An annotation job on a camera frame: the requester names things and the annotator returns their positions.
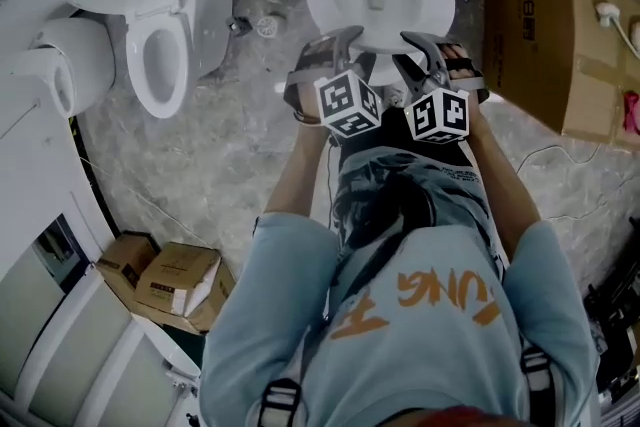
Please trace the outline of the white framed glass cabinet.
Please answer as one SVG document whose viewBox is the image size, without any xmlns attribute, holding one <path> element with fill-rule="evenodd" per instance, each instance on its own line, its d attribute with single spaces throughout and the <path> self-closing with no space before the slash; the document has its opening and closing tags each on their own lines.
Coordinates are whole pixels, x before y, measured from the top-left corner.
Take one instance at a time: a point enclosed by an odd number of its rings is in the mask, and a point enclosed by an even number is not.
<svg viewBox="0 0 640 427">
<path fill-rule="evenodd" d="M 0 262 L 0 425 L 101 427 L 141 334 L 58 215 Z"/>
</svg>

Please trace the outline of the round floor drain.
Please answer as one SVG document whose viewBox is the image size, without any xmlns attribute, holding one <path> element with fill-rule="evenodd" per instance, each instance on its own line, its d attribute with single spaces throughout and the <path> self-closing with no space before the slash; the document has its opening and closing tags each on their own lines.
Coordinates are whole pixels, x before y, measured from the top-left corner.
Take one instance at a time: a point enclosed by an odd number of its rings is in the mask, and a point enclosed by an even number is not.
<svg viewBox="0 0 640 427">
<path fill-rule="evenodd" d="M 280 32 L 281 21 L 277 16 L 264 16 L 255 25 L 258 35 L 265 39 L 274 39 Z"/>
</svg>

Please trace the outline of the red ribbon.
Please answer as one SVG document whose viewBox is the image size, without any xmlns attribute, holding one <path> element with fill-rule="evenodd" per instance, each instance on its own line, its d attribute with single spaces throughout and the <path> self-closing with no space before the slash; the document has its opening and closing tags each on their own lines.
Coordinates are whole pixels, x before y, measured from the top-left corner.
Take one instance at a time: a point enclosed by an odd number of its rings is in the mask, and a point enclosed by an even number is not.
<svg viewBox="0 0 640 427">
<path fill-rule="evenodd" d="M 626 133 L 640 136 L 640 94 L 626 91 L 624 99 L 623 128 Z"/>
</svg>

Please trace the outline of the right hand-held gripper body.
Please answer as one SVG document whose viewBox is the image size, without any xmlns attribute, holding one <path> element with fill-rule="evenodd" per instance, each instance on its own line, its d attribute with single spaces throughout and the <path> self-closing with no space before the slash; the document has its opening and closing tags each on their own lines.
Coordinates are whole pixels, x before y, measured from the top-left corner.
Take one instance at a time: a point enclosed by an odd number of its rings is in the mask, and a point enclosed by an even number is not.
<svg viewBox="0 0 640 427">
<path fill-rule="evenodd" d="M 482 73 L 473 64 L 439 69 L 409 86 L 411 102 L 404 114 L 414 140 L 447 144 L 469 135 L 469 97 L 479 104 L 488 99 Z"/>
</svg>

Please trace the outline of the rounded white toilet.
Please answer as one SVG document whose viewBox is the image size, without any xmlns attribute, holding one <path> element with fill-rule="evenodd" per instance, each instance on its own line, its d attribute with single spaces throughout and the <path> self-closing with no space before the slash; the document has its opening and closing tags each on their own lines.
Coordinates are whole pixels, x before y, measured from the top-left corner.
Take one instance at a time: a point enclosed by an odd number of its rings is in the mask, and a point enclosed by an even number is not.
<svg viewBox="0 0 640 427">
<path fill-rule="evenodd" d="M 66 119 L 101 99 L 113 85 L 115 74 L 106 27 L 85 18 L 50 20 L 28 49 L 0 58 L 0 77 L 39 79 Z"/>
</svg>

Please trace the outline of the white foam insert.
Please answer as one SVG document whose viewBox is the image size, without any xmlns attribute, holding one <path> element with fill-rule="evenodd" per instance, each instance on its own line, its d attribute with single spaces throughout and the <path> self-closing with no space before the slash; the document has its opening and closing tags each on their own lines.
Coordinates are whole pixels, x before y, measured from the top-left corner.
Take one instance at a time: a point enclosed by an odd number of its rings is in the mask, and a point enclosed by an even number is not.
<svg viewBox="0 0 640 427">
<path fill-rule="evenodd" d="M 208 298 L 220 263 L 221 259 L 213 263 L 194 287 L 189 301 L 185 305 L 184 314 L 186 317 L 190 316 L 193 311 Z"/>
</svg>

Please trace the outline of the dark brown cardboard box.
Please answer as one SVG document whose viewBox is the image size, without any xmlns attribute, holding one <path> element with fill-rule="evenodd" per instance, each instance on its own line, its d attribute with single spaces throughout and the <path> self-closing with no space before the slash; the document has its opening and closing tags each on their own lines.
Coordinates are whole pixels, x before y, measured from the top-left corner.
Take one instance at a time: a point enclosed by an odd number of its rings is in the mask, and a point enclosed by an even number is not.
<svg viewBox="0 0 640 427">
<path fill-rule="evenodd" d="M 134 293 L 142 273 L 157 256 L 146 235 L 123 234 L 103 253 L 96 266 L 113 289 Z"/>
</svg>

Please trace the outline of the person's right hand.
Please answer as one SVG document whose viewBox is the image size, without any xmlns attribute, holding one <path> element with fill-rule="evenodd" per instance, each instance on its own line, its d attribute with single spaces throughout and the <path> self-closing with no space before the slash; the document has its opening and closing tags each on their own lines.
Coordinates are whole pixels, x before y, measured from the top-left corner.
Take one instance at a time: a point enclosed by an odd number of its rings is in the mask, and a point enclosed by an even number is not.
<svg viewBox="0 0 640 427">
<path fill-rule="evenodd" d="M 476 70 L 466 49 L 458 44 L 441 43 L 439 51 L 451 80 L 474 78 Z"/>
</svg>

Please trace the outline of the dark cluttered shelf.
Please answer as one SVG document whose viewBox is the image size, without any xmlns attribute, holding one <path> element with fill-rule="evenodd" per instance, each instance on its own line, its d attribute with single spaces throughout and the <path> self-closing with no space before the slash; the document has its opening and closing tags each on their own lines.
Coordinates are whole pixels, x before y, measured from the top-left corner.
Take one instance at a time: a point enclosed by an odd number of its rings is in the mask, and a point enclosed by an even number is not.
<svg viewBox="0 0 640 427">
<path fill-rule="evenodd" d="M 640 263 L 620 265 L 598 287 L 590 285 L 583 304 L 600 356 L 597 389 L 615 405 L 637 382 L 640 342 L 629 332 L 640 322 Z"/>
</svg>

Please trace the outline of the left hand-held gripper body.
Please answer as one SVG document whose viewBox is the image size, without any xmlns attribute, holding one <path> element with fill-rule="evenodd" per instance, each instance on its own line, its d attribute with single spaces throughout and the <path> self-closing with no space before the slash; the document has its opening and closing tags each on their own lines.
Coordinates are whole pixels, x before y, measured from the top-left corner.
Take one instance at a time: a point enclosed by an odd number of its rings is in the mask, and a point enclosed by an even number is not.
<svg viewBox="0 0 640 427">
<path fill-rule="evenodd" d="M 381 99 L 351 69 L 334 75 L 331 70 L 332 41 L 327 37 L 306 44 L 296 67 L 288 74 L 284 101 L 294 110 L 298 121 L 323 126 L 340 137 L 353 137 L 381 124 Z M 319 118 L 304 116 L 298 96 L 299 84 L 316 88 Z"/>
</svg>

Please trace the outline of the person's right forearm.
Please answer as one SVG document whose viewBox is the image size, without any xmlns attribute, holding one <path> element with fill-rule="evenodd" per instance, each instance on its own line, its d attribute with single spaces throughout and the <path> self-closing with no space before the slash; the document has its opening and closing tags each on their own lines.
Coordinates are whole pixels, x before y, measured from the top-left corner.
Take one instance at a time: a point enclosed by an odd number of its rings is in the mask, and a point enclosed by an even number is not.
<svg viewBox="0 0 640 427">
<path fill-rule="evenodd" d="M 512 263 L 524 233 L 541 220 L 539 211 L 480 113 L 471 116 L 467 142 L 484 184 L 500 242 Z"/>
</svg>

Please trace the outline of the person's left hand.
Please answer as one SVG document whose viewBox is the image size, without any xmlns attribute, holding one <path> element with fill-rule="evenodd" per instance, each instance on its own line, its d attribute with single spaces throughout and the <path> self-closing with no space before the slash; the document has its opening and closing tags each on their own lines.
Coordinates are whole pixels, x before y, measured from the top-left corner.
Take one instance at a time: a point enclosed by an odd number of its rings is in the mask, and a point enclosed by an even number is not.
<svg viewBox="0 0 640 427">
<path fill-rule="evenodd" d="M 316 88 L 313 84 L 299 84 L 298 96 L 301 112 L 304 116 L 319 118 L 319 106 L 316 96 Z"/>
</svg>

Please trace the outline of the large cardboard box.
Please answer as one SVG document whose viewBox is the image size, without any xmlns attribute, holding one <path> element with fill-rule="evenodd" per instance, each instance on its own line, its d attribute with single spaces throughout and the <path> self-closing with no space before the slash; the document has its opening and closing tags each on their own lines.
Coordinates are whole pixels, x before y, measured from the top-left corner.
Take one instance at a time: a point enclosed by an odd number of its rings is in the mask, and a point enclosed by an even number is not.
<svg viewBox="0 0 640 427">
<path fill-rule="evenodd" d="M 485 0 L 486 83 L 560 135 L 640 151 L 623 128 L 640 59 L 620 36 L 636 22 L 640 0 Z"/>
</svg>

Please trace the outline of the light brown cardboard box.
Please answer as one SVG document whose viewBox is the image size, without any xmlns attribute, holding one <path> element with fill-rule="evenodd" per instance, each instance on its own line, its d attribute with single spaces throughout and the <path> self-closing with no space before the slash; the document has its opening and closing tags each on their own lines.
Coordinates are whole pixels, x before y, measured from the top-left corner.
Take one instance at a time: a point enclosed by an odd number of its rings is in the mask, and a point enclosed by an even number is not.
<svg viewBox="0 0 640 427">
<path fill-rule="evenodd" d="M 221 259 L 210 294 L 186 317 L 185 305 L 209 267 Z M 236 280 L 215 249 L 169 243 L 142 273 L 135 290 L 135 312 L 161 325 L 192 333 L 212 328 Z"/>
</svg>

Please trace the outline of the person's left forearm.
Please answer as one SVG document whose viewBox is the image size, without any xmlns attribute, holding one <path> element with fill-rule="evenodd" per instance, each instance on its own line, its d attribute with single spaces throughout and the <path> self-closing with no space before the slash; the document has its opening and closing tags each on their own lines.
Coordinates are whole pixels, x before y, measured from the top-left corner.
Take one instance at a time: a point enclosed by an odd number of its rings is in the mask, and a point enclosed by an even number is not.
<svg viewBox="0 0 640 427">
<path fill-rule="evenodd" d="M 318 169 L 329 130 L 322 126 L 299 125 L 295 144 L 264 212 L 255 228 L 269 215 L 309 219 Z"/>
</svg>

